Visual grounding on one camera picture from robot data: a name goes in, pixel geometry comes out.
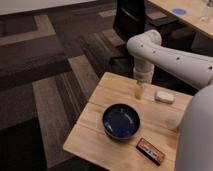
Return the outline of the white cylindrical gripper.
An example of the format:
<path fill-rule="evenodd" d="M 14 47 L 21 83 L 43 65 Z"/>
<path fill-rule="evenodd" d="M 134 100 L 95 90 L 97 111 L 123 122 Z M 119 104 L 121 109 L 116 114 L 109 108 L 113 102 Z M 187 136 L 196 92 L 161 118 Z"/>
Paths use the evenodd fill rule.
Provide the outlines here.
<path fill-rule="evenodd" d="M 145 90 L 145 85 L 144 83 L 140 82 L 146 82 L 146 83 L 151 83 L 154 75 L 154 65 L 151 64 L 148 67 L 148 70 L 145 71 L 143 68 L 135 67 L 133 69 L 133 76 L 136 80 L 136 86 L 135 86 L 135 98 L 136 99 L 141 99 Z"/>

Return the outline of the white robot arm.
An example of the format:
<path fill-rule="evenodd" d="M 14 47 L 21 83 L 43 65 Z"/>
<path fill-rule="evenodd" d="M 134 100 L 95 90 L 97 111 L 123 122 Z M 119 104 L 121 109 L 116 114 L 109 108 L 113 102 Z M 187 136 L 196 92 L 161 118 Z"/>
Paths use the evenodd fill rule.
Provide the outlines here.
<path fill-rule="evenodd" d="M 213 171 L 213 57 L 163 47 L 157 30 L 149 30 L 127 41 L 135 58 L 134 70 L 142 62 L 156 65 L 198 90 L 180 122 L 175 171 Z"/>

